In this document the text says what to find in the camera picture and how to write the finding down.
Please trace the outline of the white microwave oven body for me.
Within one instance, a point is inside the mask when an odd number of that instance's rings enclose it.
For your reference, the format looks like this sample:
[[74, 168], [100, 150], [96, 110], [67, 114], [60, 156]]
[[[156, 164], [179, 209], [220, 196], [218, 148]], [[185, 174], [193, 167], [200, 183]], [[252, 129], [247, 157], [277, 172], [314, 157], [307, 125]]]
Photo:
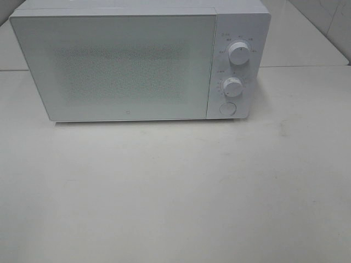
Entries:
[[[205, 15], [214, 16], [216, 21], [207, 111], [203, 119], [246, 118], [250, 110], [253, 91], [256, 88], [258, 70], [271, 21], [271, 15], [261, 1], [25, 1], [14, 10], [9, 21], [11, 23], [12, 18], [32, 17]], [[228, 47], [240, 39], [249, 43], [250, 59], [243, 65], [233, 65], [228, 57]], [[225, 96], [222, 90], [223, 82], [230, 77], [240, 79], [244, 86], [243, 92], [234, 98]], [[220, 113], [220, 106], [226, 102], [236, 105], [234, 115], [226, 116]]]

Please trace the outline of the round white door release button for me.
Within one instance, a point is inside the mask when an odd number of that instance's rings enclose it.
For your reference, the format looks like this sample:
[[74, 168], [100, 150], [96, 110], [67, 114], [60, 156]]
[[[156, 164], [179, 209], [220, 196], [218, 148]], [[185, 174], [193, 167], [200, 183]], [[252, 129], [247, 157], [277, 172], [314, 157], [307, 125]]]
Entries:
[[232, 116], [235, 114], [236, 112], [236, 105], [232, 102], [226, 102], [224, 104], [222, 104], [219, 108], [220, 113], [226, 116]]

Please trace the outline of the upper white power knob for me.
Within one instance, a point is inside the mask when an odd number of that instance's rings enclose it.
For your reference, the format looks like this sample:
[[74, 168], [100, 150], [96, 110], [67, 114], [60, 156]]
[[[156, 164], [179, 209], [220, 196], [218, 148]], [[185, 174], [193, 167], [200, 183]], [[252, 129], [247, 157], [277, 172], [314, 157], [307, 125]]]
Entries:
[[228, 57], [233, 65], [243, 65], [250, 59], [251, 48], [248, 42], [240, 39], [228, 47]]

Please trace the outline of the white timer knob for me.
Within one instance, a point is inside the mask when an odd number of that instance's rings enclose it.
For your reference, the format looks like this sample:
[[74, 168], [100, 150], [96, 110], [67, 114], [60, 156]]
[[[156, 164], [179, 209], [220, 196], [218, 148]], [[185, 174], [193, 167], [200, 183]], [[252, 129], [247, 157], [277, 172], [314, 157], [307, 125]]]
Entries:
[[222, 90], [225, 96], [234, 98], [243, 92], [244, 86], [240, 79], [236, 77], [230, 77], [223, 82]]

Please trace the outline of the white microwave door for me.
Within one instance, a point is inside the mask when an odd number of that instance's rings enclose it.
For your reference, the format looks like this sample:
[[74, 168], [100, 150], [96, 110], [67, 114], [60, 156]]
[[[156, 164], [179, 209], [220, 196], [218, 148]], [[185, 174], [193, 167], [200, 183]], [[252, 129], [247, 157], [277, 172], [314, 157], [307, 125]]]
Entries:
[[203, 119], [215, 17], [32, 17], [11, 23], [51, 121]]

